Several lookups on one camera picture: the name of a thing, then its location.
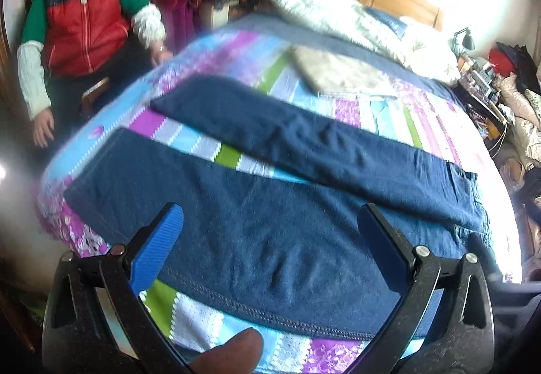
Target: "woman's hand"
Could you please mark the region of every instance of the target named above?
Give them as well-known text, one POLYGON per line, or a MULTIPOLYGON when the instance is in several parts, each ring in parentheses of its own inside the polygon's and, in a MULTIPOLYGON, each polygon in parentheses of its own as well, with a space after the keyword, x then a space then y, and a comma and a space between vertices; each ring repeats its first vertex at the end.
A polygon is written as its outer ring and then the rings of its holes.
POLYGON ((190 363, 190 368, 196 374, 252 374, 262 352, 261 334, 249 328, 224 345, 197 356, 190 363))
POLYGON ((33 139, 36 147, 47 148, 47 138, 55 140, 52 132, 55 130, 55 118, 52 117, 50 108, 39 112, 34 118, 33 139))
POLYGON ((158 67, 172 57, 172 52, 163 45, 163 42, 154 42, 150 45, 150 59, 154 67, 158 67))

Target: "wooden chair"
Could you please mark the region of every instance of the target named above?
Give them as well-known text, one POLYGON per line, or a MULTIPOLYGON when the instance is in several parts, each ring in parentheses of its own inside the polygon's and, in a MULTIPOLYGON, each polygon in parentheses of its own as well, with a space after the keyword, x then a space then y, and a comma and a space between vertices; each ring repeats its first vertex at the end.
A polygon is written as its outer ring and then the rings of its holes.
POLYGON ((94 102, 110 88, 109 78, 104 78, 90 89, 88 89, 80 100, 80 108, 85 116, 90 119, 95 115, 94 102))

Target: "striped bedspread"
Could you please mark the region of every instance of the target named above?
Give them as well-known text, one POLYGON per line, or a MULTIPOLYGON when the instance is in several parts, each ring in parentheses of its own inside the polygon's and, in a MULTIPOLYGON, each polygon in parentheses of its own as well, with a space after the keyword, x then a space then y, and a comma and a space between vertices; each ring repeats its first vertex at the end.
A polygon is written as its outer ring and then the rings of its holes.
MULTIPOLYGON (((490 156, 467 115, 456 105, 393 78, 397 99, 318 98, 307 88, 288 56, 289 43, 250 32, 221 32, 203 38, 162 67, 140 78, 95 116, 47 167, 38 206, 44 228, 80 256, 103 254, 107 245, 63 198, 108 135, 119 126, 176 150, 237 170, 281 180, 299 180, 172 121, 148 108, 149 101, 194 72, 225 75, 296 106, 414 145, 478 174, 481 201, 490 217, 497 262, 505 278, 520 282, 520 248, 511 203, 490 156)), ((178 345, 206 351, 253 326, 264 340, 258 372, 342 372, 367 342, 341 342, 282 333, 209 308, 156 281, 141 293, 160 330, 178 345)), ((422 340, 413 341, 407 353, 422 340)))

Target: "green stripe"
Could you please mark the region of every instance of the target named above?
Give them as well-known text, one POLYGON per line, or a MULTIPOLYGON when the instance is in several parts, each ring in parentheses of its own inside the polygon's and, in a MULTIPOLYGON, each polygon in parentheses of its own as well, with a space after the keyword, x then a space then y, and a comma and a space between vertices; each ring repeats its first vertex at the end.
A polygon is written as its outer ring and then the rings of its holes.
POLYGON ((289 50, 283 52, 278 59, 270 66, 261 77, 261 82, 255 87, 267 95, 271 92, 272 86, 276 83, 283 70, 289 64, 289 50))
POLYGON ((409 133, 411 134, 411 139, 413 140, 413 146, 423 149, 421 138, 419 137, 419 133, 417 132, 417 128, 415 128, 411 113, 407 107, 404 107, 404 116, 406 117, 407 127, 409 129, 409 133))
POLYGON ((150 309, 150 316, 166 337, 171 334, 172 308, 176 298, 177 291, 158 280, 147 290, 144 304, 150 309))
MULTIPOLYGON (((261 82, 255 87, 255 89, 268 95, 288 64, 288 51, 285 51, 278 57, 272 66, 265 70, 263 76, 261 76, 261 82)), ((229 145, 222 144, 214 162, 225 167, 235 169, 239 164, 241 156, 242 153, 240 151, 237 151, 235 148, 230 147, 229 145)))
POLYGON ((225 167, 235 169, 239 163, 240 156, 240 151, 237 151, 235 148, 223 143, 214 162, 225 167))

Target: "navy blue cloth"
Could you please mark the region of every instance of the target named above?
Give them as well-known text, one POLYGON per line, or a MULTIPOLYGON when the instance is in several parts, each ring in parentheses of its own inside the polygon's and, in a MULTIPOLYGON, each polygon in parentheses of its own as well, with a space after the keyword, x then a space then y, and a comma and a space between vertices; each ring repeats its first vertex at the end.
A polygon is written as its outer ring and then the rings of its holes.
POLYGON ((402 79, 424 91, 448 100, 465 110, 464 105, 453 90, 440 81, 419 76, 388 57, 365 49, 357 44, 350 43, 341 38, 314 32, 306 27, 288 23, 276 16, 250 14, 237 21, 228 23, 224 26, 224 30, 248 30, 264 35, 272 35, 293 44, 300 44, 365 61, 383 73, 387 73, 389 76, 402 79))
POLYGON ((311 182, 425 220, 488 233, 477 175, 421 149, 218 76, 193 75, 151 107, 311 182))
MULTIPOLYGON (((393 285, 398 293, 387 287, 359 232, 364 198, 235 171, 127 129, 109 137, 64 196, 111 244, 126 243, 167 202, 176 202, 185 224, 159 279, 278 330, 371 338, 405 289, 405 278, 393 285)), ((469 232, 380 210, 412 244, 442 257, 463 255, 469 232)), ((426 335, 436 304, 418 335, 426 335)))
POLYGON ((376 9, 374 7, 366 7, 364 10, 371 16, 373 16, 376 20, 388 26, 397 35, 398 38, 400 38, 401 40, 402 38, 404 38, 404 34, 406 33, 407 29, 406 23, 400 21, 395 16, 380 11, 379 9, 376 9))

